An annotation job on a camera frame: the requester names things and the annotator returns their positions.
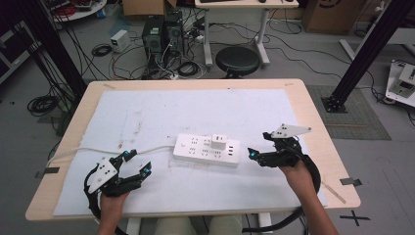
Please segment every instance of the computer tower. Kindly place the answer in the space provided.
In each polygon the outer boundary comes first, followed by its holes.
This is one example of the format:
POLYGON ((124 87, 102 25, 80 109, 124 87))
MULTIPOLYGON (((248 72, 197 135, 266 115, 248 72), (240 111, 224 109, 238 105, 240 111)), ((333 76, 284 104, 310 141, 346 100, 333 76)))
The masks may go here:
POLYGON ((184 55, 183 14, 181 11, 169 12, 165 17, 170 53, 173 57, 184 55))
POLYGON ((164 16, 148 16, 142 37, 149 61, 148 67, 165 68, 168 64, 169 47, 164 16))

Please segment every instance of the floor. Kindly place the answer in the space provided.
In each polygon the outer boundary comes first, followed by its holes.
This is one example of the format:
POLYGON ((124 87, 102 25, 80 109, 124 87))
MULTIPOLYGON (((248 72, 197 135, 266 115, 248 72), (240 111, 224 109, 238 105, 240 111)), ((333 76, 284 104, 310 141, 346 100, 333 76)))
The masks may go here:
MULTIPOLYGON (((110 37, 120 29, 126 29, 131 34, 141 34, 143 23, 130 22, 120 16, 119 10, 109 9, 107 17, 98 20, 94 17, 66 24, 73 32, 84 52, 90 55, 91 49, 100 43, 109 43, 110 37)), ((243 24, 252 30, 257 25, 243 24)), ((272 26, 289 32, 284 22, 272 22, 272 26)), ((254 33, 237 27, 235 29, 215 25, 210 28, 212 40, 222 43, 245 43, 254 33)), ((298 27, 291 24, 292 30, 298 27)), ((338 35, 324 35, 301 32, 300 34, 284 34, 267 28, 267 33, 283 39, 287 44, 301 50, 321 50, 335 55, 341 60, 348 61, 346 52, 339 43, 345 38, 352 47, 357 47, 360 38, 338 35)), ((75 64, 80 62, 73 43, 63 30, 60 35, 75 64)), ((305 60, 314 70, 331 72, 342 76, 348 64, 321 53, 301 52, 290 49, 276 37, 266 37, 264 41, 272 63, 271 66, 257 70, 246 78, 289 78, 297 77, 309 85, 337 85, 340 78, 335 75, 320 74, 312 71, 303 62, 292 62, 287 59, 305 60)), ((140 40, 135 45, 142 45, 140 40)), ((213 55, 224 45, 212 46, 213 55)), ((202 63, 202 46, 193 48, 195 62, 202 63)), ((373 63, 370 72, 375 79, 375 88, 384 92, 388 80, 391 60, 402 60, 415 63, 415 59, 403 47, 388 45, 373 63)), ((145 64, 146 57, 142 48, 135 48, 116 62, 116 66, 123 70, 115 70, 122 75, 124 70, 133 71, 145 64)), ((109 66, 111 56, 95 58, 94 65, 107 77, 114 77, 109 66)), ((105 79, 103 75, 94 72, 97 79, 105 79)), ((203 79, 223 77, 225 73, 213 66, 210 71, 202 74, 203 79)), ((87 80, 95 79, 88 71, 83 76, 87 80)), ((371 85, 371 78, 367 74, 361 79, 358 86, 371 85)), ((26 110, 27 103, 48 92, 49 85, 33 60, 25 62, 5 82, 0 85, 0 142, 3 153, 3 170, 0 171, 0 182, 3 185, 0 197, 0 234, 94 234, 97 224, 92 220, 58 221, 58 222, 31 222, 24 217, 25 211, 33 197, 40 179, 35 177, 37 171, 43 170, 48 155, 60 140, 50 123, 39 123, 38 117, 33 117, 26 110)), ((369 89, 362 89, 367 102, 377 114, 379 120, 392 138, 391 141, 362 141, 333 139, 333 142, 346 166, 348 174, 354 179, 360 179, 361 186, 356 190, 361 199, 361 206, 353 210, 329 211, 341 234, 415 234, 415 126, 408 119, 406 111, 399 107, 385 106, 376 102, 369 89), (366 217, 365 219, 341 218, 345 216, 366 217)), ((272 214, 272 221, 278 222, 286 214, 272 214)), ((248 226, 244 216, 244 225, 248 226)), ((248 215, 251 226, 256 226, 256 216, 248 215)), ((207 234, 201 217, 194 217, 192 221, 200 234, 207 234)), ((152 234, 156 220, 143 220, 141 234, 152 234)), ((296 221, 274 234, 302 234, 302 225, 296 221)))

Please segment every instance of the person's knee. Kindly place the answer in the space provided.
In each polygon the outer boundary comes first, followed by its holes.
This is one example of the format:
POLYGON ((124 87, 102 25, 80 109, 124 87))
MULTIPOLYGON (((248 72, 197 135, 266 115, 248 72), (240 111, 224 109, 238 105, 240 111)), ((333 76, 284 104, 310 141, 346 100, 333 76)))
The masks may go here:
POLYGON ((159 218, 155 235, 196 235, 189 217, 159 218))
POLYGON ((209 235, 241 235, 242 218, 240 214, 216 215, 211 219, 209 235))

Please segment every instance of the table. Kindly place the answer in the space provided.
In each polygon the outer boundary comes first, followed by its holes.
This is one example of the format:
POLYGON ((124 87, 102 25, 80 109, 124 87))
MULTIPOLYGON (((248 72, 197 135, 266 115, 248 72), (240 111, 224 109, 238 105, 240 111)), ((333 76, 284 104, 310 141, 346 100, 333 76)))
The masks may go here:
MULTIPOLYGON (((345 39, 340 40, 340 44, 343 46, 345 51, 347 52, 348 56, 354 60, 354 58, 359 53, 360 49, 362 48, 363 44, 366 42, 366 39, 369 37, 369 35, 372 33, 373 28, 375 28, 375 25, 379 22, 379 19, 384 15, 384 12, 386 11, 387 7, 383 9, 383 12, 381 15, 376 19, 376 21, 373 23, 373 26, 369 29, 369 31, 366 33, 363 40, 360 42, 358 48, 356 51, 353 51, 353 49, 350 47, 348 42, 345 39)), ((396 32, 393 34, 393 37, 388 41, 388 44, 398 44, 403 45, 409 52, 412 53, 412 55, 415 55, 415 29, 414 28, 398 28, 396 32)))
MULTIPOLYGON (((56 155, 79 146, 82 135, 94 115, 101 94, 108 90, 202 90, 202 89, 284 89, 302 126, 312 126, 313 131, 303 135, 308 153, 320 169, 325 185, 321 186, 327 199, 327 209, 351 209, 360 205, 360 199, 352 185, 343 185, 348 178, 346 169, 332 140, 315 109, 310 96, 299 79, 241 79, 241 80, 142 80, 142 81, 96 81, 89 84, 76 110, 56 155)), ((74 219, 79 217, 53 216, 66 174, 74 154, 51 162, 59 167, 58 173, 45 174, 27 211, 26 218, 33 221, 74 219)))
POLYGON ((72 16, 69 16, 69 17, 65 17, 65 16, 61 16, 61 17, 59 17, 59 16, 53 16, 53 20, 54 20, 55 23, 61 23, 61 22, 70 22, 70 21, 82 19, 82 18, 91 16, 92 14, 97 13, 98 11, 100 11, 101 9, 103 9, 106 4, 107 4, 107 0, 101 0, 99 2, 93 1, 92 2, 92 6, 91 6, 91 11, 79 11, 79 10, 76 10, 75 14, 73 14, 72 16))
POLYGON ((287 2, 285 0, 267 0, 265 3, 260 3, 258 0, 240 0, 229 2, 214 2, 201 3, 200 0, 195 0, 198 8, 205 10, 205 63, 207 67, 213 64, 209 44, 209 23, 234 23, 240 22, 260 22, 260 30, 258 36, 255 37, 254 42, 259 53, 262 66, 270 65, 265 48, 262 44, 263 35, 265 33, 266 22, 268 19, 269 9, 272 8, 296 8, 299 6, 297 1, 287 2))

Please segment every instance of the hand-mounted device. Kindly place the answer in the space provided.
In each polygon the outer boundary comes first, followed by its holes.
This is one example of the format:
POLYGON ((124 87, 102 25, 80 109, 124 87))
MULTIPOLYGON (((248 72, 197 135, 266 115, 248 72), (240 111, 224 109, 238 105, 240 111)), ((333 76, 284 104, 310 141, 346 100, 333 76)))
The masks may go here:
MULTIPOLYGON (((95 166, 85 177, 83 183, 83 191, 89 201, 89 209, 98 219, 101 218, 101 210, 98 206, 98 194, 102 192, 107 197, 118 197, 128 193, 134 189, 141 187, 141 183, 152 173, 151 163, 147 163, 142 167, 138 174, 121 178, 119 177, 119 169, 124 161, 130 161, 137 155, 135 150, 131 152, 124 151, 116 158, 109 160, 103 159, 95 166), (92 174, 94 177, 91 184, 88 185, 88 179, 92 174)), ((126 235, 120 228, 116 228, 115 234, 126 235)))
MULTIPOLYGON (((294 166, 298 161, 303 161, 311 174, 315 192, 320 189, 321 177, 317 166, 308 155, 302 153, 301 145, 296 135, 310 132, 311 128, 282 124, 280 128, 272 133, 262 133, 263 138, 274 142, 275 152, 260 153, 248 148, 250 159, 256 161, 260 166, 279 167, 294 166)), ((278 230, 290 224, 303 214, 302 207, 297 208, 283 221, 260 228, 244 228, 243 232, 267 232, 278 230)))

